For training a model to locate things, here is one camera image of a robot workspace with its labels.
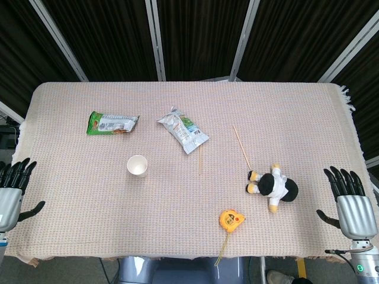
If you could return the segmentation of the left black-fingered silver robot hand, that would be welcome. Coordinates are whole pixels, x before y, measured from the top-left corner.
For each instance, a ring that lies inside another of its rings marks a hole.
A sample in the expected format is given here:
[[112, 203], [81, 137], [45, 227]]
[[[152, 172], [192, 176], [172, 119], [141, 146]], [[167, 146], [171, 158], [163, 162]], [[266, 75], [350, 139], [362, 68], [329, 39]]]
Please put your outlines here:
[[38, 214], [45, 206], [40, 201], [33, 209], [21, 212], [24, 195], [37, 162], [26, 158], [15, 164], [1, 162], [1, 234], [11, 231], [18, 222]]

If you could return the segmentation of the right black-fingered silver robot hand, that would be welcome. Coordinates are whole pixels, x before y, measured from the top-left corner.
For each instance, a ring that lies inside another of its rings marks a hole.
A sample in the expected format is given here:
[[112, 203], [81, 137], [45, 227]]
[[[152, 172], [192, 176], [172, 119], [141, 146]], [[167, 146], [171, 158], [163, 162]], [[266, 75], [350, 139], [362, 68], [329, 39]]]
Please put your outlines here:
[[330, 183], [338, 218], [328, 217], [322, 210], [319, 218], [338, 229], [351, 240], [370, 240], [378, 234], [374, 210], [360, 177], [353, 171], [331, 166], [323, 170]]

